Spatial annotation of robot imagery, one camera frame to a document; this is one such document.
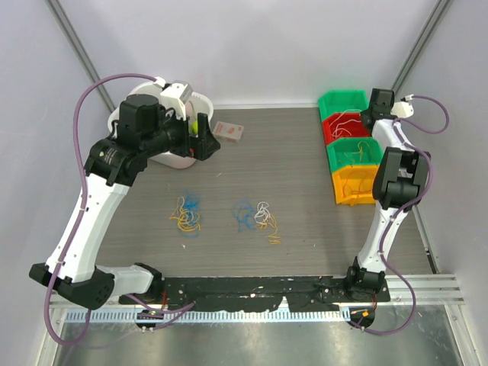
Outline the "white plastic basket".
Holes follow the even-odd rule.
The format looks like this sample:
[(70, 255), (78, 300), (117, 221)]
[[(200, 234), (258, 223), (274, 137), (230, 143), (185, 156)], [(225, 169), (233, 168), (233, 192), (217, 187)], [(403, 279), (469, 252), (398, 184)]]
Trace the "white plastic basket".
[[(158, 82), (144, 82), (142, 84), (139, 84), (137, 87), (133, 88), (130, 91), (130, 95), (148, 94), (148, 95), (159, 97), (161, 91), (162, 91), (162, 86)], [(191, 112), (193, 113), (194, 116), (196, 116), (197, 113), (205, 113), (208, 116), (208, 120), (211, 121), (211, 118), (214, 114), (214, 106), (207, 96), (193, 91), (191, 93), (191, 96), (185, 103), (191, 106)], [(108, 118), (107, 125), (108, 125), (109, 133), (116, 131), (113, 122), (118, 118), (119, 118), (119, 108), (116, 108)], [(160, 153), (156, 156), (153, 156), (151, 160), (163, 165), (167, 165), (174, 169), (186, 169), (195, 163), (194, 158), (180, 157), (171, 152)]]

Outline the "green storage bin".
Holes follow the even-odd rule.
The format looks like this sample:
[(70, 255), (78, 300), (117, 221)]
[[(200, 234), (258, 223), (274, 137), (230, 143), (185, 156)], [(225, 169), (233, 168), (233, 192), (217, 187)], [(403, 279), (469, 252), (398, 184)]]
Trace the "green storage bin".
[(371, 137), (342, 138), (326, 147), (330, 172), (350, 165), (379, 165), (384, 151)]
[(364, 90), (330, 90), (318, 100), (322, 120), (334, 113), (363, 111), (368, 106)]

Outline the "near green storage bin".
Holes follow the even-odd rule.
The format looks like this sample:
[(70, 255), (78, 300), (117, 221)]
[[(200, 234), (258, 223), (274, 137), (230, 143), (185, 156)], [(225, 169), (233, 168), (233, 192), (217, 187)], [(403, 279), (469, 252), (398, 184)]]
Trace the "near green storage bin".
[(330, 172), (350, 165), (379, 165), (384, 151), (371, 137), (342, 138), (326, 147)]

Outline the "far green storage bin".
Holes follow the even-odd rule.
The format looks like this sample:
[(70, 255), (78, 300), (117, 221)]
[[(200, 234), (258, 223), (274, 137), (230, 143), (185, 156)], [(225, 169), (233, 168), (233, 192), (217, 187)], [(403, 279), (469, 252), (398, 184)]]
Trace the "far green storage bin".
[(363, 111), (368, 106), (364, 90), (330, 90), (318, 100), (322, 120), (334, 113)]

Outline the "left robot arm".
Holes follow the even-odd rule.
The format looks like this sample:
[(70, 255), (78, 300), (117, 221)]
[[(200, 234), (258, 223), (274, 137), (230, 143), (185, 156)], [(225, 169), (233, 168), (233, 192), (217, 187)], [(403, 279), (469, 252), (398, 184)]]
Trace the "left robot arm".
[(82, 166), (82, 190), (62, 240), (44, 263), (32, 265), (29, 276), (64, 299), (96, 310), (113, 296), (135, 296), (156, 303), (164, 291), (162, 273), (143, 263), (129, 267), (95, 264), (111, 219), (153, 156), (173, 153), (204, 161), (220, 149), (212, 135), (210, 113), (197, 113), (192, 134), (183, 107), (164, 98), (136, 94), (120, 103), (116, 135), (99, 140)]

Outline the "yellow storage bin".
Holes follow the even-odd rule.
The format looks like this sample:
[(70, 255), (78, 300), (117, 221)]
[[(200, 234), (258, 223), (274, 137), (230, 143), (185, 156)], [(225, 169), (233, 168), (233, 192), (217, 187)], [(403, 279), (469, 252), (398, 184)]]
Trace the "yellow storage bin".
[(335, 203), (355, 206), (374, 204), (372, 188), (378, 165), (350, 165), (332, 173)]

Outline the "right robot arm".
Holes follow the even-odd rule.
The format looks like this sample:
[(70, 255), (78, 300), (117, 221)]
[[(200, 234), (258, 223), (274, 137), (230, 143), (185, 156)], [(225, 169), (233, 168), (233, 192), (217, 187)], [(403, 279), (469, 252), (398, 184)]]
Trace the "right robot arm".
[(383, 158), (372, 188), (374, 219), (343, 281), (343, 291), (353, 301), (371, 300), (385, 288), (387, 258), (395, 236), (422, 199), (429, 178), (430, 155), (418, 151), (400, 123), (400, 112), (413, 108), (410, 104), (400, 107), (394, 97), (392, 90), (374, 88), (367, 109), (360, 113), (363, 126), (383, 150)]

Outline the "red storage bin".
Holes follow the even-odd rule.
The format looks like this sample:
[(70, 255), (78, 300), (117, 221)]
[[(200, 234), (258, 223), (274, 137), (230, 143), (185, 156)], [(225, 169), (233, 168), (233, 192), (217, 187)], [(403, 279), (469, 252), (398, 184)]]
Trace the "red storage bin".
[(342, 138), (371, 136), (363, 127), (358, 112), (334, 113), (322, 122), (322, 129), (327, 146)]

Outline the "lime green fruit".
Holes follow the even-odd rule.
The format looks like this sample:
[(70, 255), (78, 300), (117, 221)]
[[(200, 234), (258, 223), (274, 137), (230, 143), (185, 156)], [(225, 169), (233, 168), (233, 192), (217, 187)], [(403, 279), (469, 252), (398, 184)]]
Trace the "lime green fruit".
[(197, 135), (198, 134), (198, 122), (195, 121), (192, 125), (191, 125), (191, 130), (192, 130), (192, 133)]

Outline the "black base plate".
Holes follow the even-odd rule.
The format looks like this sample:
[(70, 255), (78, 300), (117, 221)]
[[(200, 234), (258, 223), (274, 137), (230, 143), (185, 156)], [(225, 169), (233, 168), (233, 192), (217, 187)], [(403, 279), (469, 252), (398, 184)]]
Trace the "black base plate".
[(337, 303), (390, 301), (387, 284), (376, 294), (333, 276), (166, 278), (156, 295), (154, 302), (171, 310), (193, 302), (193, 311), (231, 313), (273, 312), (283, 300), (291, 312), (329, 311)]

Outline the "red playing card box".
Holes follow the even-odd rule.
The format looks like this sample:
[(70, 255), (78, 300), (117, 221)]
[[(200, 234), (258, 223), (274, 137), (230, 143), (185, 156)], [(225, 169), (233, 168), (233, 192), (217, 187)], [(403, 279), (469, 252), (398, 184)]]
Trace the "red playing card box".
[(233, 143), (238, 143), (242, 139), (243, 132), (244, 126), (222, 121), (217, 121), (213, 129), (213, 135), (216, 138), (228, 140)]

